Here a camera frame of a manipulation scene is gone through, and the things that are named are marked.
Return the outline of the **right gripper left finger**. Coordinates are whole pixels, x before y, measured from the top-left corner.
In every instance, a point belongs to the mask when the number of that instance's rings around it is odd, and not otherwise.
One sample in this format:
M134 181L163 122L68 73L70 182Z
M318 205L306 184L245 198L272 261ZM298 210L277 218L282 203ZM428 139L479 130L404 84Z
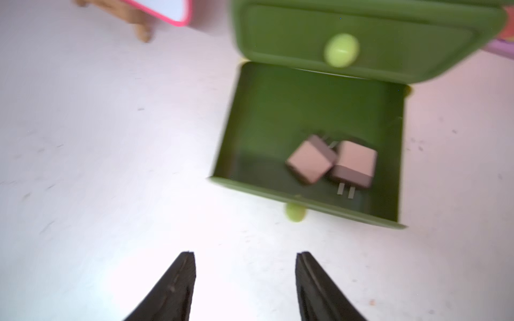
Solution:
M195 279L195 255L184 251L125 320L188 321Z

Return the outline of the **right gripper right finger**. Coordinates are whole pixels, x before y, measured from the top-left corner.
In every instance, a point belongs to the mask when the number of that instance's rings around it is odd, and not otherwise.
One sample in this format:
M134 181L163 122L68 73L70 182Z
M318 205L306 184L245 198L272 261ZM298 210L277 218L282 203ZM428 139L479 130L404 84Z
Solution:
M365 321L311 253L297 254L295 277L302 320Z

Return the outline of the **pink plug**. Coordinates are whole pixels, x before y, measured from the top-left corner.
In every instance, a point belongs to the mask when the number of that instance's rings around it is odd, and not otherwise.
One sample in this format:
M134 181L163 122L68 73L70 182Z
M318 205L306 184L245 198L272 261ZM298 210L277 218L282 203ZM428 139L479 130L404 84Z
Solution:
M353 199L357 189L369 189L376 171L377 151L364 145L343 140L336 144L336 162L330 178L339 183L337 194L343 195L349 187L348 198Z
M337 153L319 136L304 140L286 160L286 166L300 182L312 185L319 181L337 160Z

